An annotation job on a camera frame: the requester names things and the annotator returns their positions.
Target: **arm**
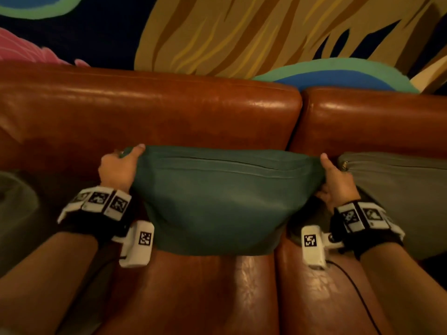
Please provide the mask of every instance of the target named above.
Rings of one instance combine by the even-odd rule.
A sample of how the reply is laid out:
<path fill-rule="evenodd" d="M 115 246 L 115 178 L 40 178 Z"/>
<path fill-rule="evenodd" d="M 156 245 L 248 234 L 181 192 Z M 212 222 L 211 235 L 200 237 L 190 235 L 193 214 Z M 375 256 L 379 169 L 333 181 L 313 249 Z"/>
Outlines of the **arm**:
<path fill-rule="evenodd" d="M 144 150 L 139 145 L 123 158 L 105 155 L 98 169 L 101 185 L 128 192 Z M 105 233 L 111 235 L 107 240 L 114 235 L 113 230 Z M 50 237 L 0 279 L 0 329 L 54 334 L 97 250 L 98 238 L 89 234 L 59 232 Z"/>
<path fill-rule="evenodd" d="M 445 333 L 447 292 L 401 246 L 376 246 L 360 263 L 396 333 Z"/>
<path fill-rule="evenodd" d="M 335 207 L 360 199 L 351 174 L 339 171 L 326 154 L 321 155 L 321 164 L 326 184 L 316 196 L 332 213 Z M 447 292 L 403 247 L 392 242 L 379 244 L 361 254 L 360 263 L 396 333 L 445 333 Z"/>

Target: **green painted shape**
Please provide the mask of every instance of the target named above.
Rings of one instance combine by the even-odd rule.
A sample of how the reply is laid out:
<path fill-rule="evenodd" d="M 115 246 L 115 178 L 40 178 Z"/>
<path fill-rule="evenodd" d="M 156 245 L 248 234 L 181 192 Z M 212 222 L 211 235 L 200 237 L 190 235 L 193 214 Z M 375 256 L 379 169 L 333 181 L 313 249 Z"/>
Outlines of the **green painted shape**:
<path fill-rule="evenodd" d="M 300 62 L 290 66 L 284 66 L 269 71 L 253 78 L 257 81 L 272 82 L 289 76 L 310 73 L 320 70 L 354 70 L 371 75 L 382 80 L 396 91 L 419 94 L 419 90 L 413 86 L 410 80 L 401 74 L 396 68 L 380 62 L 368 61 L 354 57 L 332 57 L 318 59 L 309 62 Z"/>
<path fill-rule="evenodd" d="M 61 16 L 73 10 L 81 0 L 59 0 L 54 4 L 28 9 L 16 9 L 0 6 L 0 15 L 18 19 L 39 20 Z"/>

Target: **teal pillow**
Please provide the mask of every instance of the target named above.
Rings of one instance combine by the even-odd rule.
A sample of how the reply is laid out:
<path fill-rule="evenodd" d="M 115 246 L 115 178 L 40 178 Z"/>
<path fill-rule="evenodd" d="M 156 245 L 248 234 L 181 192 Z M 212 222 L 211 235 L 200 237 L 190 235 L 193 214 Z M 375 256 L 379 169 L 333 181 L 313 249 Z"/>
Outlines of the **teal pillow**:
<path fill-rule="evenodd" d="M 264 255 L 323 178 L 318 158 L 286 151 L 147 146 L 132 187 L 144 200 L 159 249 Z"/>

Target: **black cable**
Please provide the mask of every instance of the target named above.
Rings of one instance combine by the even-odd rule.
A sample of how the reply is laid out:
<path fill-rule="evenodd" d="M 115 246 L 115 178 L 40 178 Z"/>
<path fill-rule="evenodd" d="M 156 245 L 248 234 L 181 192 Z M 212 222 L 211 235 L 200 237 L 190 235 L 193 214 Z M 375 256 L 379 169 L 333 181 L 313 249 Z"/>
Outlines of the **black cable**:
<path fill-rule="evenodd" d="M 330 261 L 330 260 L 326 260 L 326 262 L 327 262 L 327 263 L 330 263 L 331 265 L 336 266 L 339 270 L 341 270 L 341 271 L 343 272 L 343 274 L 346 275 L 346 277 L 349 279 L 349 281 L 350 281 L 350 282 L 352 283 L 352 285 L 354 286 L 354 289 L 355 289 L 355 291 L 357 292 L 357 295 L 359 296 L 360 301 L 362 302 L 363 306 L 365 307 L 366 313 L 368 314 L 368 317 L 369 317 L 369 319 L 371 320 L 372 325 L 373 325 L 374 328 L 376 329 L 377 334 L 382 335 L 382 333 L 380 332 L 379 327 L 377 327 L 376 322 L 374 322 L 374 319 L 372 318 L 372 315 L 371 315 L 371 313 L 369 312 L 368 306 L 366 305 L 365 300 L 363 299 L 363 297 L 362 297 L 362 295 L 361 295 L 361 293 L 360 293 L 359 288 L 357 288 L 357 286 L 355 285 L 354 281 L 352 281 L 351 276 L 349 276 L 349 274 L 348 274 L 342 267 L 340 267 L 338 264 L 336 264 L 335 262 L 332 262 L 332 261 Z"/>

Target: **couch backrest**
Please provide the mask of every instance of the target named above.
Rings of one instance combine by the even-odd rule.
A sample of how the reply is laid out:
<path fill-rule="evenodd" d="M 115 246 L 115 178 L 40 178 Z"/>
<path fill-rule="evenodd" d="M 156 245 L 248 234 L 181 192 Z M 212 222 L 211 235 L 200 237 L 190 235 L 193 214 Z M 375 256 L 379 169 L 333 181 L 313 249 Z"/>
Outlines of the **couch backrest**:
<path fill-rule="evenodd" d="M 447 97 L 347 88 L 309 88 L 289 150 L 383 151 L 447 158 Z"/>
<path fill-rule="evenodd" d="M 90 176 L 138 143 L 284 150 L 300 109 L 280 84 L 0 62 L 0 169 Z"/>

